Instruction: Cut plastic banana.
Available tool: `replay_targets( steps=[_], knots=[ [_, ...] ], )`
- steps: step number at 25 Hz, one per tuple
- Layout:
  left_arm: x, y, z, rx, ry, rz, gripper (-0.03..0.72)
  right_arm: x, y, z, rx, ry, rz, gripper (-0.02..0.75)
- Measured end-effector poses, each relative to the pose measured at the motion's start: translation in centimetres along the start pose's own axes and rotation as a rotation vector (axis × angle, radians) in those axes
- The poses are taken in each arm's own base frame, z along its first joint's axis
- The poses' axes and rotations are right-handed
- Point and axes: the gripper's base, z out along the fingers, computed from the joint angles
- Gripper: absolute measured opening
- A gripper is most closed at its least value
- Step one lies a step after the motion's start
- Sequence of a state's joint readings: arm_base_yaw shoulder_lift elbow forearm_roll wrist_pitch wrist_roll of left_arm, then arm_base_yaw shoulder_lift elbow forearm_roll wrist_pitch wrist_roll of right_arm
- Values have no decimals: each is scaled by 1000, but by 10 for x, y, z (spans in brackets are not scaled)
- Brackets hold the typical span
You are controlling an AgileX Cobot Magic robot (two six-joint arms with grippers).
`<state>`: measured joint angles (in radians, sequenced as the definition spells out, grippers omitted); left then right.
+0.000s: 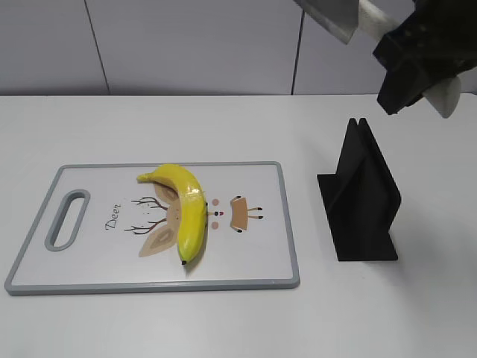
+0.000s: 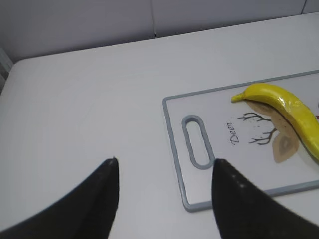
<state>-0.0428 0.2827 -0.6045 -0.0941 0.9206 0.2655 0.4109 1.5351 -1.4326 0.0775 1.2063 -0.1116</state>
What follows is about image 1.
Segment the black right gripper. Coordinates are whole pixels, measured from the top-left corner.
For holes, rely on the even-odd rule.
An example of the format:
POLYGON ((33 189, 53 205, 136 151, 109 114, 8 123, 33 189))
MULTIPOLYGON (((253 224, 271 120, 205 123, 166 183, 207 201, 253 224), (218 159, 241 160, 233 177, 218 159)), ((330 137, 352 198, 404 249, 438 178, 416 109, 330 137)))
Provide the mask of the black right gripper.
POLYGON ((476 2, 415 1, 414 12, 373 51, 387 71, 377 101, 388 115, 423 97, 433 80, 476 67, 476 2))

